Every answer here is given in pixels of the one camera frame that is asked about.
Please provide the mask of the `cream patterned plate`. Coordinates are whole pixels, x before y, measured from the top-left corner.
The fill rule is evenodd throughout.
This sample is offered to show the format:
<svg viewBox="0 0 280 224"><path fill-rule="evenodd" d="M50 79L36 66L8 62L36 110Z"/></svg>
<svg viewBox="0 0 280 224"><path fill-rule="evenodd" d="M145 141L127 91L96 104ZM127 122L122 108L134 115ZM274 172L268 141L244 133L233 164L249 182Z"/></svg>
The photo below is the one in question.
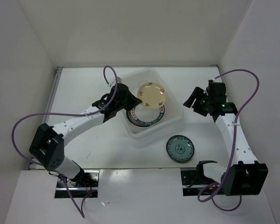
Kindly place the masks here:
<svg viewBox="0 0 280 224"><path fill-rule="evenodd" d="M168 93L165 88L155 82L143 84L137 92L137 98L140 99L141 106L146 109L159 109L164 106Z"/></svg>

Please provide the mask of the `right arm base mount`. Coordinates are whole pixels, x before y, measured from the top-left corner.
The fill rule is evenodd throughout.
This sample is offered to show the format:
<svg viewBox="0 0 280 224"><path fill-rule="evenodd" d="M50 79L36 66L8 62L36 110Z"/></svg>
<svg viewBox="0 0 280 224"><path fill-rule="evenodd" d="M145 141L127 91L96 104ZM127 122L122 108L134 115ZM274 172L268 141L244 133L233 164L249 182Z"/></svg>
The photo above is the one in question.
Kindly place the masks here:
<svg viewBox="0 0 280 224"><path fill-rule="evenodd" d="M181 168L183 196L197 196L200 190L214 181L207 177L198 176L195 168Z"/></svg>

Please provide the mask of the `blue patterned plate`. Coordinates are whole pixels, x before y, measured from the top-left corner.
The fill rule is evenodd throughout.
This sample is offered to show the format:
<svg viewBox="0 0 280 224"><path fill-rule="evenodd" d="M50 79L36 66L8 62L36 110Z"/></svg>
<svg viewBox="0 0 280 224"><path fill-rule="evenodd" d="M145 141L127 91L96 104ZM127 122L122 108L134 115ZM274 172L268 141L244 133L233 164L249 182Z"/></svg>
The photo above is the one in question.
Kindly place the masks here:
<svg viewBox="0 0 280 224"><path fill-rule="evenodd" d="M177 163L189 162L195 153L193 142L184 135L174 135L166 143L168 156Z"/></svg>

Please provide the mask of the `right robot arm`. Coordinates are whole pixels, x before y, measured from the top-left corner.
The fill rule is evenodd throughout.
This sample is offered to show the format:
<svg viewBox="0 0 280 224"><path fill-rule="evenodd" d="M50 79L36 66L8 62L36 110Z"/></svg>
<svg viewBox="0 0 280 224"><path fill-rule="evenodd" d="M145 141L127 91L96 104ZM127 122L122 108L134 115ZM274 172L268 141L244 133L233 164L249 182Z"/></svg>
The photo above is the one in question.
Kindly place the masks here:
<svg viewBox="0 0 280 224"><path fill-rule="evenodd" d="M226 196L258 195L268 175L268 167L253 154L241 128L239 111L234 103L227 102L224 84L206 90L196 87L183 105L213 118L230 158L226 167L216 161L200 161L196 167L196 180L199 183L213 180Z"/></svg>

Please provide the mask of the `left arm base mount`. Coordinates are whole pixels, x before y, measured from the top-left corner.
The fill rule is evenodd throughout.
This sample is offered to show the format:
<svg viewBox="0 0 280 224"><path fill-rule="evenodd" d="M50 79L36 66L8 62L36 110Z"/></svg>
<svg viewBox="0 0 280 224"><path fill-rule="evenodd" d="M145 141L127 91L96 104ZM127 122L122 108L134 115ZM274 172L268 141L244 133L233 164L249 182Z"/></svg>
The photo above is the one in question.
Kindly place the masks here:
<svg viewBox="0 0 280 224"><path fill-rule="evenodd" d="M83 198L88 193L90 193L90 198L97 198L99 173L99 170L85 170L86 177L78 182L74 182L66 177L64 177L65 182L63 182L58 177L54 198L69 198L70 196L66 188L69 189L73 198Z"/></svg>

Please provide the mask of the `dark green rimmed white plate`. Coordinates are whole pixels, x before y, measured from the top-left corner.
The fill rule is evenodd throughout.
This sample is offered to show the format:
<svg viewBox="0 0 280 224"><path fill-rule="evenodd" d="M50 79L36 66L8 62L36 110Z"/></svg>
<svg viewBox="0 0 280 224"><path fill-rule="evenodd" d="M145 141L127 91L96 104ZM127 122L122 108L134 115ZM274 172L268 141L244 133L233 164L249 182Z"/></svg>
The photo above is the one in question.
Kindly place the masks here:
<svg viewBox="0 0 280 224"><path fill-rule="evenodd" d="M148 128L159 123L165 115L165 106L158 109L146 109L141 105L126 111L127 120L136 127Z"/></svg>

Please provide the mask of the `clear plastic bin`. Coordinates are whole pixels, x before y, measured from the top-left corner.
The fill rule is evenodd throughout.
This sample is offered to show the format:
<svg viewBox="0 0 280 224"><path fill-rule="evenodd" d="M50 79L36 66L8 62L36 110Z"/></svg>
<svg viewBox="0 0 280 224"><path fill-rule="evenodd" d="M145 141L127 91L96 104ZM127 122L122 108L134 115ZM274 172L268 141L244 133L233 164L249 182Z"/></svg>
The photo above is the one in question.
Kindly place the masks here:
<svg viewBox="0 0 280 224"><path fill-rule="evenodd" d="M141 80L147 80L148 83L155 82L161 84L168 93L167 100L164 104L165 115L163 119L154 126L148 128L136 127L132 125L126 118L126 111L122 110L119 114L122 117L123 124L126 128L127 133L135 138L140 139L149 136L152 133L163 132L167 126L171 126L175 122L181 120L183 112L178 102L174 99L169 88L165 85L162 78L155 69L145 68L125 75L120 75L122 83L128 86L129 91L133 95L137 95L138 89L141 87L138 82Z"/></svg>

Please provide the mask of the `clear plastic cup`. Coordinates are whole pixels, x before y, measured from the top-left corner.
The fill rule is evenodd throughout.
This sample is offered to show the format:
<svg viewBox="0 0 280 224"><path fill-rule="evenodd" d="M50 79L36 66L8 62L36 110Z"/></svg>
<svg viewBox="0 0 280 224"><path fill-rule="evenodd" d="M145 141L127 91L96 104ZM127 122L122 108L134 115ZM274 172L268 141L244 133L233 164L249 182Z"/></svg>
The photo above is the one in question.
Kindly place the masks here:
<svg viewBox="0 0 280 224"><path fill-rule="evenodd" d="M147 83L148 81L147 80L141 80L138 82L138 85L139 86L142 86L143 84Z"/></svg>

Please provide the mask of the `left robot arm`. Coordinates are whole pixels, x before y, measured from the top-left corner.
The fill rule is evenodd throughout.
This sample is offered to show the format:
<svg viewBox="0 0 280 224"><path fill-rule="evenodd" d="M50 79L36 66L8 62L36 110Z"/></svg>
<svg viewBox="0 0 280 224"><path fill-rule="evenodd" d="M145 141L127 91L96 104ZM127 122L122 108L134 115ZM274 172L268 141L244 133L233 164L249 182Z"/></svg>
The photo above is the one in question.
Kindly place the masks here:
<svg viewBox="0 0 280 224"><path fill-rule="evenodd" d="M30 146L30 153L47 170L59 173L72 186L80 186L89 179L85 171L64 155L65 146L87 130L101 125L116 116L122 109L129 111L142 101L124 84L111 88L78 117L49 126L41 124Z"/></svg>

